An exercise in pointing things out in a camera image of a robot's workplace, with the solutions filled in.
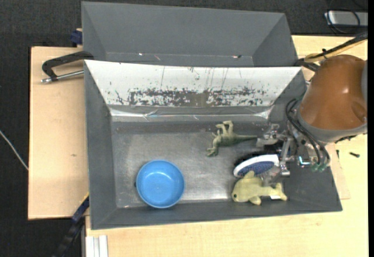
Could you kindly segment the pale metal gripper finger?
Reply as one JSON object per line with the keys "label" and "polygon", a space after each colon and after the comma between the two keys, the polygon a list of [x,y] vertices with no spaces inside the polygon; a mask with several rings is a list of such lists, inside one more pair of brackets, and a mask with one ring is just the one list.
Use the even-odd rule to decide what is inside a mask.
{"label": "pale metal gripper finger", "polygon": [[285,138],[284,131],[281,130],[279,124],[271,124],[261,137],[257,138],[256,147],[264,147],[266,145],[274,145],[278,141]]}
{"label": "pale metal gripper finger", "polygon": [[284,178],[288,178],[289,176],[290,170],[286,164],[274,165],[262,174],[262,185],[275,187],[277,183],[282,183]]}

